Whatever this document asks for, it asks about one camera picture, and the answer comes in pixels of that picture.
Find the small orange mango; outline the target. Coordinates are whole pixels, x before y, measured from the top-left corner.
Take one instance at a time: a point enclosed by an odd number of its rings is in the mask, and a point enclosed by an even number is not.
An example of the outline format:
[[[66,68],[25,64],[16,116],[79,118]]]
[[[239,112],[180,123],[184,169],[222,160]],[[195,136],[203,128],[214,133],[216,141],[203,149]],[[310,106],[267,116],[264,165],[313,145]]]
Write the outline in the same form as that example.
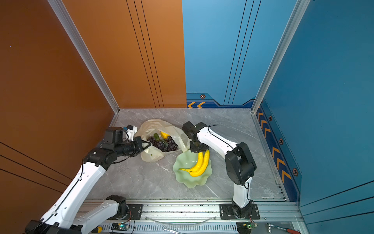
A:
[[[154,139],[155,139],[156,141],[159,141],[159,140],[160,140],[160,137],[159,137],[159,135],[158,135],[157,133],[155,133],[155,134],[153,135],[153,137],[154,137]]]

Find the large purple grape bunch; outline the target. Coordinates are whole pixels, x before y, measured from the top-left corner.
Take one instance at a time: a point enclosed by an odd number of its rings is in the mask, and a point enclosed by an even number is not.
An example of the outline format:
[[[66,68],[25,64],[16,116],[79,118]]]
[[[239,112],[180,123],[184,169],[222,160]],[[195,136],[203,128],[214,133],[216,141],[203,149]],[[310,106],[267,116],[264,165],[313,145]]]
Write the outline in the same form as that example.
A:
[[[171,136],[168,136],[167,138],[161,138],[159,143],[159,149],[162,152],[177,151],[179,149],[178,145],[175,143]]]

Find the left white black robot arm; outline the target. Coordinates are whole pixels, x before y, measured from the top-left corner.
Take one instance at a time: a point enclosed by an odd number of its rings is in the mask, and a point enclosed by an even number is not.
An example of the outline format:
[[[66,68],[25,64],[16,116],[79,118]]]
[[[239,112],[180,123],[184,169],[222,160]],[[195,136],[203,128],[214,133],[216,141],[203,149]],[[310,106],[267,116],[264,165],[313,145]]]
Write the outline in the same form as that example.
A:
[[[136,132],[137,128],[132,125],[126,128],[108,128],[99,146],[83,158],[79,172],[57,202],[40,220],[31,220],[24,233],[88,234],[91,231],[98,231],[99,225],[108,218],[130,218],[131,211],[126,198],[116,195],[107,197],[102,204],[86,215],[80,218],[76,215],[98,180],[110,166],[119,163],[119,157],[135,157],[152,145],[151,142],[135,136]]]

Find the small purple grape bunch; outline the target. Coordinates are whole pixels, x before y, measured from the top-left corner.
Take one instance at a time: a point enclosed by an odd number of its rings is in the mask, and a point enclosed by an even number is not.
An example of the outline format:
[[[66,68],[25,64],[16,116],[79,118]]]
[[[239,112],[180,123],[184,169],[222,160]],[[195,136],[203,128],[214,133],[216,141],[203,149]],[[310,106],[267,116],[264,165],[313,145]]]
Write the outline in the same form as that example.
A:
[[[163,141],[161,141],[160,138],[155,138],[153,136],[150,136],[147,138],[147,141],[149,141],[152,144],[152,146],[160,150],[162,150],[165,147]]]

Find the yellow ribbed fruit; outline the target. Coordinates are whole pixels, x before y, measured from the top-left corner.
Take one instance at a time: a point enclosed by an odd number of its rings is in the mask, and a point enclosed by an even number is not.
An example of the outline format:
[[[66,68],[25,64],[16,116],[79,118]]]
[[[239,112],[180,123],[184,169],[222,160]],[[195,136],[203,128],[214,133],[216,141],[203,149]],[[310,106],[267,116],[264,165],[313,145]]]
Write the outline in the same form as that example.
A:
[[[161,136],[163,139],[167,139],[169,137],[169,134],[161,132]]]

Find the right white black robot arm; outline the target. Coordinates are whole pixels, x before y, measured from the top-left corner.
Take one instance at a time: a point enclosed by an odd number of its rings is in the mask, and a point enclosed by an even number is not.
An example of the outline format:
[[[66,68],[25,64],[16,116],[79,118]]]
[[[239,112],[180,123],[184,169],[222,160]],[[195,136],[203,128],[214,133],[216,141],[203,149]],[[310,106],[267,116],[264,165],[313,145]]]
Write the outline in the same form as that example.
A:
[[[237,219],[259,220],[257,205],[250,198],[250,184],[257,169],[255,160],[246,143],[232,142],[211,130],[211,125],[202,122],[193,125],[186,122],[182,130],[188,136],[193,153],[216,151],[225,159],[226,172],[234,183],[231,202],[233,215]]]

